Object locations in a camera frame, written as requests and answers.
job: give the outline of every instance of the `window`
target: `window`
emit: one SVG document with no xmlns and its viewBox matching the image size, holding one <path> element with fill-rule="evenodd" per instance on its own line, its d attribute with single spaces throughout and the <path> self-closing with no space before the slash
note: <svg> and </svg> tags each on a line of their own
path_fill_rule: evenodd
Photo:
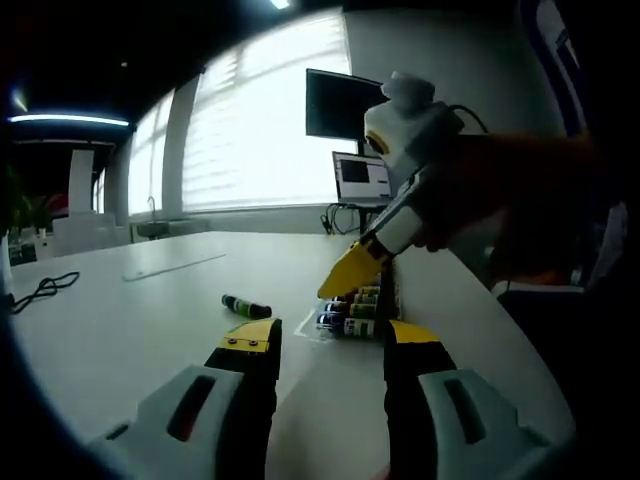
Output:
<svg viewBox="0 0 640 480">
<path fill-rule="evenodd" d="M 184 211 L 337 200 L 331 152 L 357 146 L 305 135 L 307 68 L 350 73 L 339 13 L 270 32 L 207 67 L 187 131 Z"/>
<path fill-rule="evenodd" d="M 129 215 L 162 209 L 162 162 L 173 91 L 147 113 L 133 135 L 129 163 Z"/>
<path fill-rule="evenodd" d="M 103 169 L 93 184 L 93 210 L 96 213 L 104 213 L 104 175 L 106 171 L 106 168 Z"/>
</svg>

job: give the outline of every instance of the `computer monitor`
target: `computer monitor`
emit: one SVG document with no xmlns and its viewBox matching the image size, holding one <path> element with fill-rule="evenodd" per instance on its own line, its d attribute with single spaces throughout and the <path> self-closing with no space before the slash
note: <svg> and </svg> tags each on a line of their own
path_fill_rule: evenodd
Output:
<svg viewBox="0 0 640 480">
<path fill-rule="evenodd" d="M 389 172 L 382 159 L 333 152 L 333 167 L 338 203 L 386 205 L 391 201 Z"/>
<path fill-rule="evenodd" d="M 307 69 L 307 135 L 364 140 L 364 113 L 388 100 L 380 83 Z"/>
</svg>

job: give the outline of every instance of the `ceiling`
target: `ceiling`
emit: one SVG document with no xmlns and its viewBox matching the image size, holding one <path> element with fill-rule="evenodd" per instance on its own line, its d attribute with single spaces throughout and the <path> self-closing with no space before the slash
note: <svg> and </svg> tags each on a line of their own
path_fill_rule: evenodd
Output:
<svg viewBox="0 0 640 480">
<path fill-rule="evenodd" d="M 291 7 L 277 10 L 269 0 L 77 4 L 23 0 L 22 10 L 3 22 L 8 28 L 0 29 L 0 54 L 9 67 L 0 74 L 0 87 L 8 99 L 12 92 L 20 92 L 28 113 L 80 113 L 135 124 L 169 90 L 198 74 L 208 60 L 251 35 L 332 6 L 349 11 L 415 5 L 405 0 L 289 1 Z M 423 3 L 425 8 L 508 16 L 514 1 Z M 11 101 L 2 106 L 8 116 L 24 113 Z M 9 130 L 14 140 L 73 138 L 114 144 L 129 134 L 127 129 L 35 123 L 11 124 Z M 96 170 L 103 166 L 99 163 Z"/>
</svg>

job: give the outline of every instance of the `white table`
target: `white table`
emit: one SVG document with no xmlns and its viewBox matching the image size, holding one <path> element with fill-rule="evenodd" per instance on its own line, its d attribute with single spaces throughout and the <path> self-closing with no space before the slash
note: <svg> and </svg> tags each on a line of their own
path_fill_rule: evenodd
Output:
<svg viewBox="0 0 640 480">
<path fill-rule="evenodd" d="M 135 416 L 136 405 L 189 364 L 202 364 L 243 322 L 229 293 L 271 305 L 283 320 L 271 478 L 369 478 L 389 458 L 382 349 L 293 335 L 352 237 L 210 232 L 15 268 L 14 292 L 77 270 L 78 282 L 13 319 L 19 344 L 54 407 L 81 441 Z M 123 273 L 219 259 L 123 282 Z M 449 252 L 397 260 L 405 319 L 430 326 L 462 367 L 489 380 L 554 442 L 572 435 L 560 391 L 526 337 Z"/>
</svg>

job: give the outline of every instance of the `desk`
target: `desk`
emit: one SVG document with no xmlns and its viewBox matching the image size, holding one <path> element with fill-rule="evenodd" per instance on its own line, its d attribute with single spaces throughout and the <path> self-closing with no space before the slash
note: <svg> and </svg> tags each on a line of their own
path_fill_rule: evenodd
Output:
<svg viewBox="0 0 640 480">
<path fill-rule="evenodd" d="M 14 293 L 44 276 L 82 276 L 14 317 L 33 374 L 80 441 L 135 416 L 136 405 L 189 364 L 203 364 L 243 320 L 220 304 L 231 293 L 283 319 L 279 407 L 268 478 L 369 478 L 388 461 L 382 349 L 314 344 L 293 334 L 316 303 L 329 267 L 354 237 L 209 232 L 82 253 L 15 268 Z M 226 256 L 123 282 L 170 259 Z M 555 442 L 573 431 L 558 387 L 526 337 L 449 252 L 411 249 L 398 261 L 406 317 L 439 334 Z"/>
</svg>

